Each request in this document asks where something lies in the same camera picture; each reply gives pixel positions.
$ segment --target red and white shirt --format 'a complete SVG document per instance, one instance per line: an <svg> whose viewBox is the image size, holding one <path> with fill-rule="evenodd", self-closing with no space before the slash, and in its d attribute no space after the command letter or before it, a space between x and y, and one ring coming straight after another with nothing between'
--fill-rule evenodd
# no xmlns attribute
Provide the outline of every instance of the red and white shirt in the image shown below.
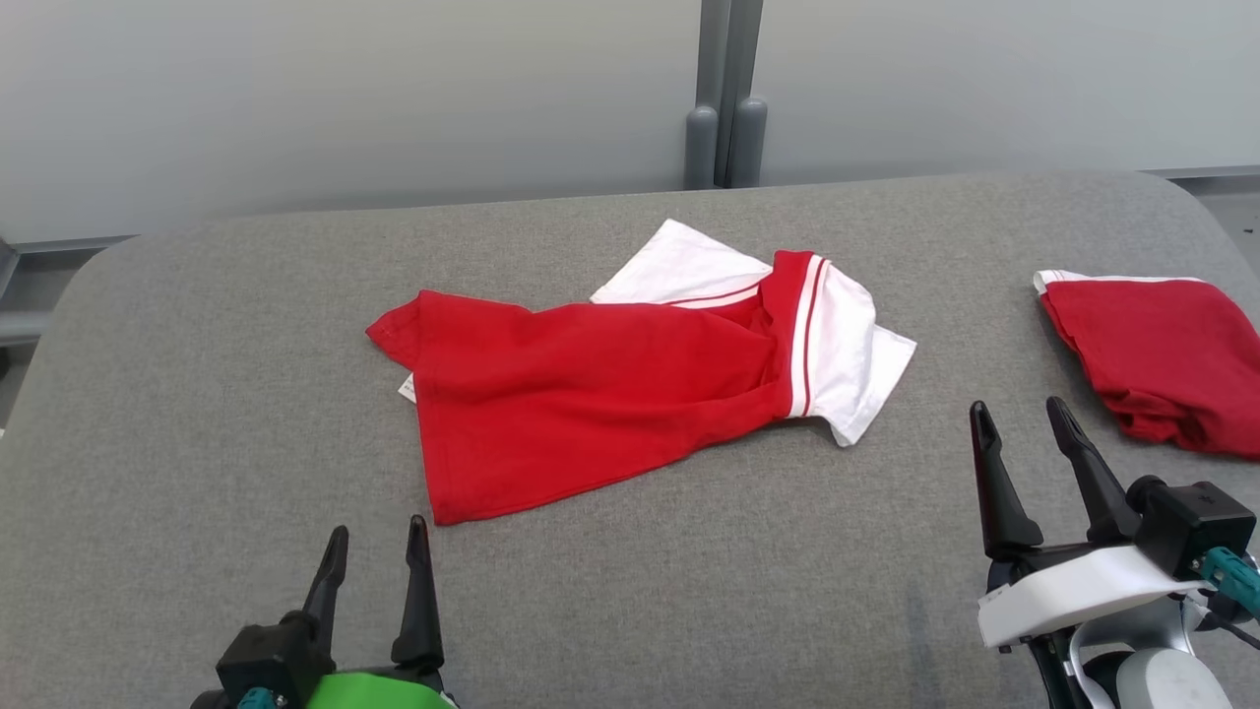
<svg viewBox="0 0 1260 709"><path fill-rule="evenodd" d="M810 252L774 264L674 220L591 297L530 312L421 291L368 334L413 373L435 521L611 485L776 419L866 432L915 343Z"/></svg>

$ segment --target gray fabric surface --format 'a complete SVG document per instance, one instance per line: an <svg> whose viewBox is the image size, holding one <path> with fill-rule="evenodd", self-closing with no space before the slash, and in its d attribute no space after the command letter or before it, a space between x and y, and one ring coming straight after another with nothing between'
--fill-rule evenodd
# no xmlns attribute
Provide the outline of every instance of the gray fabric surface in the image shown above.
<svg viewBox="0 0 1260 709"><path fill-rule="evenodd" d="M1040 267L1260 285L1178 188L1110 173L312 213L140 237L57 307L0 441L0 705L181 706L239 626L301 603L350 528L334 655L398 630L428 514L406 373L363 327L420 287L582 300L677 218L762 259L815 249L919 340L862 442L800 422L541 510L432 535L445 676L469 709L1043 706L980 646L966 408L989 403L1051 543L1085 511L1045 421L1074 408L1121 482L1256 466L1121 440L1034 297ZM1197 638L1236 706L1255 655Z"/></svg>

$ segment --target folded red shirt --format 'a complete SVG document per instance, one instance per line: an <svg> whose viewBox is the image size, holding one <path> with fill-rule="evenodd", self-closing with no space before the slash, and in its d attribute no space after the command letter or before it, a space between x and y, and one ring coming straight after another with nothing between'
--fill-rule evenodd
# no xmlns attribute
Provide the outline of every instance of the folded red shirt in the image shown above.
<svg viewBox="0 0 1260 709"><path fill-rule="evenodd" d="M1260 336L1220 288L1058 269L1034 283L1126 434L1260 461Z"/></svg>

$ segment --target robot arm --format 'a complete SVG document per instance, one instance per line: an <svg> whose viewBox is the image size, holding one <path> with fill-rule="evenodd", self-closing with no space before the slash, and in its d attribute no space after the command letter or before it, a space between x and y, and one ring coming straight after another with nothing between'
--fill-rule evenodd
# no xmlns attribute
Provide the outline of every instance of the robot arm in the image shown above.
<svg viewBox="0 0 1260 709"><path fill-rule="evenodd" d="M333 530L301 611L275 626L246 626L215 665L223 689L192 709L450 709L442 688L442 631L425 519L407 535L407 603L393 642L393 666L338 671L331 657L336 591L345 579L350 535Z"/></svg>
<svg viewBox="0 0 1260 709"><path fill-rule="evenodd" d="M1051 398L1046 413L1085 502L1085 543L1042 547L1002 462L993 418L983 402L971 406L992 560L979 612L985 645L1004 654L1028 646L1052 709L1189 705L1166 685L1191 688L1198 706L1228 706L1188 633L1206 616L1207 626L1250 638L1231 622L1249 620L1246 608L1260 599L1260 576L1239 560L1255 515L1211 484L1172 489L1148 476L1125 495L1067 406ZM1133 650L1082 664L1082 647L1114 642Z"/></svg>

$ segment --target cable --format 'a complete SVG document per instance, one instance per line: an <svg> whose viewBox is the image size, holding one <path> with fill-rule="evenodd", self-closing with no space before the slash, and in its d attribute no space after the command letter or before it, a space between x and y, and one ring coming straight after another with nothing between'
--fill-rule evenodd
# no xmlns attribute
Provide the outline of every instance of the cable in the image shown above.
<svg viewBox="0 0 1260 709"><path fill-rule="evenodd" d="M1235 626L1234 623L1231 623L1231 622L1226 621L1223 617L1221 617L1220 613L1208 611L1207 616L1205 616L1205 620L1212 621L1218 627L1230 631L1230 633L1234 635L1234 637L1241 640L1242 642L1250 645L1251 647L1254 647L1256 650L1260 650L1260 638L1244 632L1237 626Z"/></svg>

